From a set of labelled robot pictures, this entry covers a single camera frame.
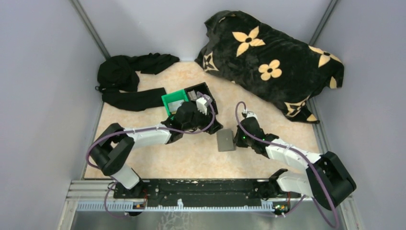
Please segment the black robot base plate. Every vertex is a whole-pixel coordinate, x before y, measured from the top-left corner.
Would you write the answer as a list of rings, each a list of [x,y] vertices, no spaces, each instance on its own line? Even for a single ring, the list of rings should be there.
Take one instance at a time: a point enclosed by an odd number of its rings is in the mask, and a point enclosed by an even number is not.
[[[116,199],[145,198],[149,207],[176,206],[178,200],[186,207],[255,207],[300,197],[276,189],[268,179],[147,179],[130,190],[117,184],[113,191]]]

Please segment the green plastic bin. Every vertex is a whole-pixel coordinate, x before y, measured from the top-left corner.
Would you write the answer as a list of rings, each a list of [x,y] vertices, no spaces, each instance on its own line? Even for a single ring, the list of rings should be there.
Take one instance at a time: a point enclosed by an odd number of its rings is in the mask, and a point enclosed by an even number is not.
[[[184,100],[185,102],[190,101],[188,96],[187,96],[187,93],[186,93],[186,91],[184,89],[179,90],[179,91],[175,91],[175,92],[172,92],[172,93],[169,93],[169,94],[165,94],[165,95],[161,96],[161,99],[162,99],[162,102],[164,104],[164,107],[166,109],[166,113],[167,113],[168,116],[175,115],[175,113],[174,114],[169,113],[168,103],[178,101],[178,100]]]

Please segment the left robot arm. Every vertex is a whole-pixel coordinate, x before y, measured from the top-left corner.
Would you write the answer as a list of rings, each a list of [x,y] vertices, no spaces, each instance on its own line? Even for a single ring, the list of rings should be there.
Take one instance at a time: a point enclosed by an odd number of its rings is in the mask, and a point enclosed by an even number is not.
[[[138,198],[144,186],[138,174],[126,164],[130,152],[146,146],[171,144],[185,134],[209,131],[214,121],[214,107],[200,98],[194,103],[184,102],[174,115],[155,126],[125,129],[113,123],[90,146],[87,160],[93,160],[90,166],[120,183],[131,198]]]

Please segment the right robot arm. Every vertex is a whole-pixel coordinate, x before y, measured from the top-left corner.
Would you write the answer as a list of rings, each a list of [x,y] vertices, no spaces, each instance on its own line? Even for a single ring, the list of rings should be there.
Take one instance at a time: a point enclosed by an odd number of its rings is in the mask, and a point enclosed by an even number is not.
[[[274,197],[283,197],[287,192],[299,193],[332,210],[357,189],[337,154],[314,153],[290,145],[277,135],[266,134],[255,117],[237,123],[238,147],[252,148],[259,155],[298,170],[280,169],[270,177],[270,193]]]

